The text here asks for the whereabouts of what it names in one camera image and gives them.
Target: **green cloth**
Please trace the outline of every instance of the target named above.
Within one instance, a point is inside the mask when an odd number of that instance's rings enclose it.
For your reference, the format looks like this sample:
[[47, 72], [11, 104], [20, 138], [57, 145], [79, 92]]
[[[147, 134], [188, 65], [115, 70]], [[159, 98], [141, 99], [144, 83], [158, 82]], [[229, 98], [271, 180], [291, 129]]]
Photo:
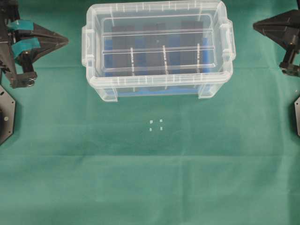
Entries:
[[81, 27], [101, 1], [20, 0], [23, 19], [69, 44], [34, 64], [32, 88], [2, 79], [17, 107], [0, 146], [0, 224], [300, 224], [300, 79], [281, 73], [284, 50], [252, 28], [296, 1], [224, 2], [237, 57], [215, 97], [105, 103], [81, 65]]

